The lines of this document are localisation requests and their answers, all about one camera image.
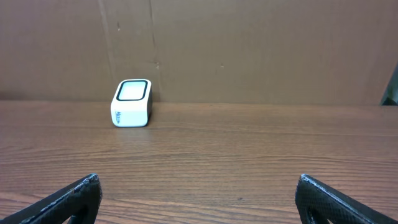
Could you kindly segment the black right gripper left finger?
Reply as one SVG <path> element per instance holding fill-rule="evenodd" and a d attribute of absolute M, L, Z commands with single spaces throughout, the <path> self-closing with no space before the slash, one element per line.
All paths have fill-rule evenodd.
<path fill-rule="evenodd" d="M 52 195 L 9 215 L 1 223 L 84 223 L 96 220 L 102 199 L 100 179 L 89 174 Z"/>

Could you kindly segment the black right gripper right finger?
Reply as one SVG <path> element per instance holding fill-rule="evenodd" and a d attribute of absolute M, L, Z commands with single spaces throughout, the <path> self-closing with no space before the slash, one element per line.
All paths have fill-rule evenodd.
<path fill-rule="evenodd" d="M 306 224 L 397 224 L 397 220 L 358 202 L 307 174 L 302 174 L 298 180 L 295 204 L 301 222 Z"/>

